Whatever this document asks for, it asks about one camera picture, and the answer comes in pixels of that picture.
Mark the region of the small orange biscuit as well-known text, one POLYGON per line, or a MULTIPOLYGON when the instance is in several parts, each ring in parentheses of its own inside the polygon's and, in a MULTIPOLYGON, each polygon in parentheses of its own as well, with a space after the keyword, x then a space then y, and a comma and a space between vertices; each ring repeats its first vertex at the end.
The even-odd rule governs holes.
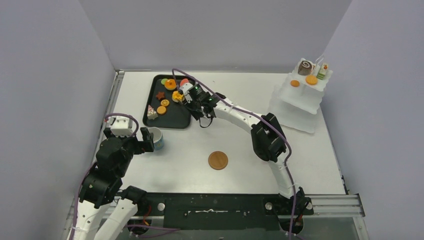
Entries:
POLYGON ((291 80, 291 81, 290 81, 290 85, 291 85, 292 87, 297 88, 297 87, 299 87, 299 86, 300 86, 300 82, 299 82, 298 80, 291 80))

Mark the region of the chocolate swirl roll cake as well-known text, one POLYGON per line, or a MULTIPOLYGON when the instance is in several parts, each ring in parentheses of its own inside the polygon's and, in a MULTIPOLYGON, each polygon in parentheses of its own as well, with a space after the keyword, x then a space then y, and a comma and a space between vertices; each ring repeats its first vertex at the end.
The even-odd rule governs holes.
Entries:
POLYGON ((311 61, 301 60, 298 65, 297 74, 301 76, 311 75, 314 71, 314 68, 315 68, 315 64, 312 63, 311 61))

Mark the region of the orange macaron sandwich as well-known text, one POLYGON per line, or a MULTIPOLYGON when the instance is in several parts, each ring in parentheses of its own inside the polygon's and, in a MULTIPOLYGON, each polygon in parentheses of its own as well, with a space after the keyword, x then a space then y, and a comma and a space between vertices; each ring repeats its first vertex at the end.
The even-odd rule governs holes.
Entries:
POLYGON ((318 83, 318 79, 315 75, 307 75, 305 77, 305 82, 308 85, 315 86, 318 83))

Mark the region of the green layered cake slice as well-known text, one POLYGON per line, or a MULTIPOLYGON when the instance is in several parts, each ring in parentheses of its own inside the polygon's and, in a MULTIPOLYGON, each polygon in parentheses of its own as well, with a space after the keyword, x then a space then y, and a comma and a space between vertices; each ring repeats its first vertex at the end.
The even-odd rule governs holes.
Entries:
POLYGON ((319 69, 319 71, 316 75, 316 78, 319 79, 319 80, 324 80, 324 78, 327 75, 328 70, 329 70, 329 65, 327 63, 323 63, 320 66, 320 69, 319 69))

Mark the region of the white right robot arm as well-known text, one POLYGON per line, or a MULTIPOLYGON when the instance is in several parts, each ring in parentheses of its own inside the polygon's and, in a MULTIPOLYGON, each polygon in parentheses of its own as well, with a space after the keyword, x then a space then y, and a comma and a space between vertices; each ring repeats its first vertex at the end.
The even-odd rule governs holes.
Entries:
POLYGON ((250 134, 254 153, 268 162, 274 175, 278 194, 283 197, 282 209, 293 214, 301 207, 301 200, 295 195, 297 186, 288 173, 287 161, 281 156, 288 150, 287 139, 275 115, 251 112, 218 92, 204 90, 199 83, 184 83, 179 92, 183 94, 182 104, 196 120, 203 117, 226 120, 250 134))

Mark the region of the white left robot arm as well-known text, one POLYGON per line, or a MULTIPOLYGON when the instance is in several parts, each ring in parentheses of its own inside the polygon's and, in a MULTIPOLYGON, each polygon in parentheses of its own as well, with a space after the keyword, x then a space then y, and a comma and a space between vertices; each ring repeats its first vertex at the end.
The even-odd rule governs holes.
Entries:
POLYGON ((131 160, 155 150, 153 134, 140 128, 136 135, 117 136, 107 127, 77 193, 69 240, 114 240, 133 215, 147 211, 146 191, 129 186, 119 193, 131 160))

